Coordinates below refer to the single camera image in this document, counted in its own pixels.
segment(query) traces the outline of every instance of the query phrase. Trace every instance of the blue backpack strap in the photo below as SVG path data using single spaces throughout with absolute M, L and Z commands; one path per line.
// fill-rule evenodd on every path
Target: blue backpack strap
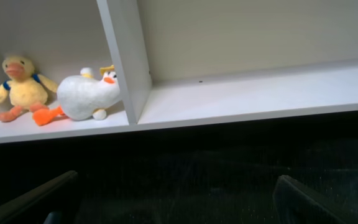
M 11 90 L 11 87 L 7 84 L 8 80 L 4 81 L 4 83 L 2 84 L 5 88 L 5 90 L 9 91 Z
M 41 83 L 41 80 L 40 80 L 40 78 L 38 77 L 38 74 L 37 74 L 37 73 L 32 74 L 31 77 L 32 77 L 37 83 Z

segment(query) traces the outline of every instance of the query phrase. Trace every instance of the white goose plush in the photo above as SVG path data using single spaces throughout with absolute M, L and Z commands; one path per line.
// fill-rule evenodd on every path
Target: white goose plush
M 90 68 L 83 68 L 81 75 L 65 78 L 57 89 L 60 106 L 53 110 L 36 111 L 34 121 L 42 126 L 64 114 L 74 120 L 91 116 L 97 120 L 105 119 L 106 109 L 120 101 L 121 97 L 114 66 L 101 68 L 100 72 L 103 76 L 100 81 L 93 78 Z

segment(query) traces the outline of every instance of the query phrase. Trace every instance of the stuffed animal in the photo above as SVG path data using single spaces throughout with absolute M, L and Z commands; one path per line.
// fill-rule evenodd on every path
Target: stuffed animal
M 34 121 L 45 125 L 58 115 L 74 120 L 106 118 L 106 109 L 120 101 L 119 86 L 114 66 L 100 69 L 102 80 L 93 79 L 90 68 L 83 68 L 81 75 L 67 77 L 57 90 L 60 106 L 54 110 L 41 109 L 33 114 Z
M 14 107 L 7 112 L 0 113 L 0 121 L 13 121 L 24 110 L 35 112 L 48 108 L 45 106 L 48 93 L 41 84 L 54 93 L 58 85 L 47 77 L 35 73 L 31 60 L 20 56 L 8 57 L 3 61 L 2 68 L 10 80 L 0 85 L 0 103 L 7 98 L 9 93 Z

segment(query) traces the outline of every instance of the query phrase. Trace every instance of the yellow duck plush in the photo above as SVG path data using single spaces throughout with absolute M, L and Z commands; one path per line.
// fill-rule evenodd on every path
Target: yellow duck plush
M 7 112 L 0 113 L 0 121 L 10 122 L 15 120 L 24 110 L 35 112 L 39 109 L 47 109 L 45 103 L 48 93 L 41 84 L 56 93 L 58 85 L 47 77 L 36 74 L 31 60 L 12 56 L 2 63 L 4 72 L 10 80 L 0 85 L 0 103 L 8 96 L 14 106 Z

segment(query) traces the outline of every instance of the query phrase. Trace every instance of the white shelf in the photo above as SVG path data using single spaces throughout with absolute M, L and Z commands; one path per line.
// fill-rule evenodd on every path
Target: white shelf
M 171 128 L 358 110 L 358 65 L 346 64 L 162 83 L 138 123 Z
M 63 119 L 39 127 L 32 119 L 32 113 L 27 112 L 10 123 L 0 122 L 0 143 L 116 133 L 128 128 L 127 115 L 121 102 L 113 106 L 108 114 L 103 121 L 72 121 L 62 117 Z

